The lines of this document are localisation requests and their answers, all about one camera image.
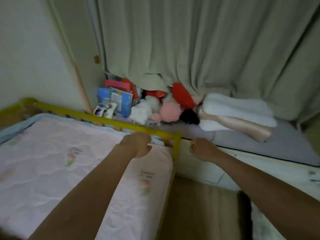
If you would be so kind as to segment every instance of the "pink stuffed toy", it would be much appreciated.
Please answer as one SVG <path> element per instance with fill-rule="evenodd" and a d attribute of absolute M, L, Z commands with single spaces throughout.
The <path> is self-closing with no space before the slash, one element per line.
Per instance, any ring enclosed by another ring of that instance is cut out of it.
<path fill-rule="evenodd" d="M 151 118 L 156 122 L 173 122 L 179 119 L 182 109 L 177 101 L 173 98 L 172 93 L 169 93 L 162 100 L 162 107 L 159 113 L 153 113 Z"/>

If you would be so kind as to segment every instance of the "forearm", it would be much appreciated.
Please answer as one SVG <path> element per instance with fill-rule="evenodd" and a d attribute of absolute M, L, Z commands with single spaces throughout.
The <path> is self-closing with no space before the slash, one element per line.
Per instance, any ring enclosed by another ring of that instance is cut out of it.
<path fill-rule="evenodd" d="M 116 145 L 52 210 L 29 239 L 94 239 L 134 149 Z"/>
<path fill-rule="evenodd" d="M 319 239 L 319 201 L 226 153 L 211 161 L 235 181 L 288 240 Z"/>

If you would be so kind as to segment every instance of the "gray-green curtain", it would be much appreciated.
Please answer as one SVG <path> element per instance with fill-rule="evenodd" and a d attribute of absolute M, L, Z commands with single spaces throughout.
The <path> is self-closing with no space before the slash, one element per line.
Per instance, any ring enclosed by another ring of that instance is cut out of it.
<path fill-rule="evenodd" d="M 138 87 L 320 111 L 320 0 L 97 0 L 106 68 Z"/>

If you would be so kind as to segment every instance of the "blue book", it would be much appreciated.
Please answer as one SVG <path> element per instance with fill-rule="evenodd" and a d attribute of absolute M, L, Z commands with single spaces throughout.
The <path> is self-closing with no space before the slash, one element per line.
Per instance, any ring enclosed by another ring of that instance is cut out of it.
<path fill-rule="evenodd" d="M 115 88 L 98 88 L 98 102 L 104 104 L 107 102 L 116 102 L 116 114 L 128 118 L 131 113 L 131 103 L 133 95 Z"/>

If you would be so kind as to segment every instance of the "hand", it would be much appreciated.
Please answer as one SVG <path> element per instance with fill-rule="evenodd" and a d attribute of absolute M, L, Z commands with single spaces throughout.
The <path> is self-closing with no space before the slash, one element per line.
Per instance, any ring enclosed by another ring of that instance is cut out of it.
<path fill-rule="evenodd" d="M 192 155 L 205 162 L 214 162 L 216 158 L 219 158 L 224 153 L 206 138 L 196 138 L 191 141 L 189 151 Z"/>
<path fill-rule="evenodd" d="M 123 145 L 127 150 L 132 149 L 134 151 L 133 158 L 140 158 L 150 152 L 152 146 L 148 143 L 151 143 L 150 135 L 137 132 L 124 136 L 119 145 Z"/>

